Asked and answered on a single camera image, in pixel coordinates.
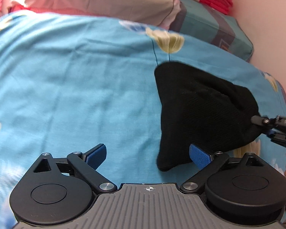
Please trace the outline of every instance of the blue bedsheet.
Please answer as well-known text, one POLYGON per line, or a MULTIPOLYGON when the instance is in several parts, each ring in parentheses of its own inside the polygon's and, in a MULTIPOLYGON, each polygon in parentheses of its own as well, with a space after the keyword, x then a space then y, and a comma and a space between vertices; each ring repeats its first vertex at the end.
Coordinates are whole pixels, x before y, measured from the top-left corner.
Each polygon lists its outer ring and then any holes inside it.
MULTIPOLYGON (((197 171, 194 164, 165 173, 156 167, 161 103, 153 72, 163 61, 246 86, 262 115, 286 116, 281 88, 265 73, 216 46, 157 30, 29 11, 0 19, 0 229, 15 222, 9 192, 43 152, 65 157, 104 143, 107 159, 98 171, 118 186, 182 183, 197 171)), ((260 139, 261 156, 284 171, 286 150, 260 139)))

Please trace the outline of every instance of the black beanie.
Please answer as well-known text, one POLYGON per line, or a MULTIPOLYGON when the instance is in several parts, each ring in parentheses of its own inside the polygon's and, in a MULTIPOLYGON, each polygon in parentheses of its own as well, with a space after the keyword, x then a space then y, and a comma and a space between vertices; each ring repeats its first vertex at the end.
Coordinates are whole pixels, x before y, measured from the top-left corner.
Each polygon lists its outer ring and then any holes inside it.
POLYGON ((191 162, 190 144, 227 152, 262 133, 251 123, 259 112, 247 88, 180 62, 160 64, 155 78, 162 104, 159 170, 191 162))

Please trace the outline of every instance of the gray gripper base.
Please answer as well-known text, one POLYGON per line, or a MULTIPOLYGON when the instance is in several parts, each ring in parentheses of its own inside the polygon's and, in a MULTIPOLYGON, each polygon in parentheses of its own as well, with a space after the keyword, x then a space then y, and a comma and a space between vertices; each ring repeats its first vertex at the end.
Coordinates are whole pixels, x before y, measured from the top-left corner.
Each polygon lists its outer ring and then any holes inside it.
MULTIPOLYGON (((183 194, 175 184, 124 184, 117 192, 100 195, 92 208, 81 217, 51 227, 55 229, 252 229, 221 220, 205 207, 198 195, 183 194)), ((255 228, 284 229, 285 227, 275 222, 255 228)), ((14 229, 38 228, 20 222, 14 229)))

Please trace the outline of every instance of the black circular housing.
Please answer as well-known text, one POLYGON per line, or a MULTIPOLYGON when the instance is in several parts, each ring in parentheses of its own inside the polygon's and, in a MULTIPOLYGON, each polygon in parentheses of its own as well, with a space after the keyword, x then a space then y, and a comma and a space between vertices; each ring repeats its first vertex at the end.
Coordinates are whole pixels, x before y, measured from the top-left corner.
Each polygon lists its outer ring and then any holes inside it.
POLYGON ((41 155, 13 189, 10 206, 17 221, 48 226, 77 218, 92 200, 91 187, 63 175, 48 154, 41 155))
POLYGON ((212 206, 231 215, 269 216, 286 204, 286 178, 255 155, 210 176, 205 194, 212 206))

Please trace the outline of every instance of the triangular cutout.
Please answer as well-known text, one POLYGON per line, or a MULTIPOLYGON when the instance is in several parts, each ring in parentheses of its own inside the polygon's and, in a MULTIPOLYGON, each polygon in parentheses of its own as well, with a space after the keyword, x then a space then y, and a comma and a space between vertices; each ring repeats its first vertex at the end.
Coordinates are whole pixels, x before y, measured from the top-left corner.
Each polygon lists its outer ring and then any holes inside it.
POLYGON ((246 162, 247 166, 255 166, 255 167, 263 167, 264 165, 257 160, 255 157, 249 157, 247 162, 246 162))
POLYGON ((51 171, 51 168, 50 168, 48 160, 43 159, 40 161, 39 165, 34 170, 34 173, 46 172, 46 171, 51 171))

